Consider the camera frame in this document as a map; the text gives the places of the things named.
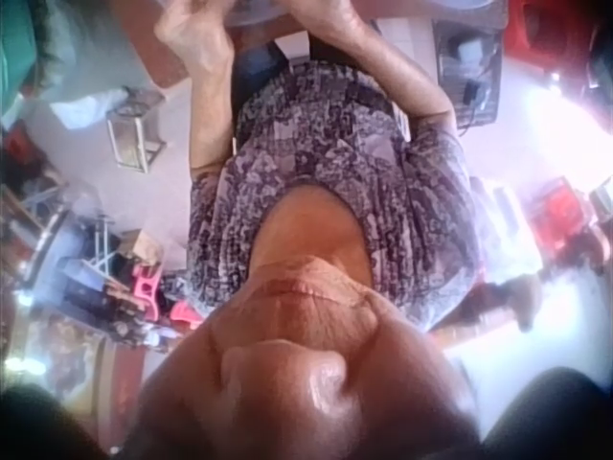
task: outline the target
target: person's left hand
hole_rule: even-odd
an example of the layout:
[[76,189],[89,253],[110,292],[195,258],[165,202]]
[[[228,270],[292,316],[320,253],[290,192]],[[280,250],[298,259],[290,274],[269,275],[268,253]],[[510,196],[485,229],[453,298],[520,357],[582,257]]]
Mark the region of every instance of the person's left hand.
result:
[[182,60],[192,77],[232,66],[234,45],[223,26],[236,0],[171,0],[155,34]]

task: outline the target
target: hand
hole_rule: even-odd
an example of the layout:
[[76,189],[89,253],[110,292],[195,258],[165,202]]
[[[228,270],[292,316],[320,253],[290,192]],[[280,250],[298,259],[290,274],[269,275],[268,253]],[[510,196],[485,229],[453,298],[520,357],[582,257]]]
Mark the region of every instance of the hand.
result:
[[351,36],[364,25],[352,0],[277,0],[305,29],[325,41]]
[[194,75],[223,73],[231,68],[234,45],[223,26],[236,0],[171,0],[155,34]]

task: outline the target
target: brown table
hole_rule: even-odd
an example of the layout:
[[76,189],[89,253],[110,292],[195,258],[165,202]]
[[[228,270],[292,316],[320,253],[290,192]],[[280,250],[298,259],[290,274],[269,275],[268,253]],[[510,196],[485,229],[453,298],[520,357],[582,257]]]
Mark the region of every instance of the brown table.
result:
[[[153,33],[163,8],[158,2],[110,0],[110,3],[155,84],[163,89],[170,88],[188,76],[181,61]],[[428,0],[354,0],[356,9],[365,19],[427,16],[497,29],[507,26],[507,3],[508,0],[494,0],[480,9],[458,11]],[[233,28],[230,34],[240,52],[301,30],[300,24],[291,16],[283,15],[260,24]]]

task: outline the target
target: green object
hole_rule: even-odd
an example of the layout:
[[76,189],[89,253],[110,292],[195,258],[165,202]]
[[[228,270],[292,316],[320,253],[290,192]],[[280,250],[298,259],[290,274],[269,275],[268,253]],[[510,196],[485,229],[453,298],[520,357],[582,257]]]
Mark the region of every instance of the green object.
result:
[[27,0],[2,0],[0,7],[0,58],[2,58],[2,114],[36,63],[34,26]]

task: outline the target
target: nose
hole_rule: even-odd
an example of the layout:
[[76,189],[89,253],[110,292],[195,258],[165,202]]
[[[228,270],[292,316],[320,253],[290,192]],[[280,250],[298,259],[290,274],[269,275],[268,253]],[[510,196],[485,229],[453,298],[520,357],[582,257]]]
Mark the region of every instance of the nose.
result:
[[221,379],[229,402],[276,412],[281,418],[329,416],[342,407],[347,363],[335,352],[271,340],[228,350]]

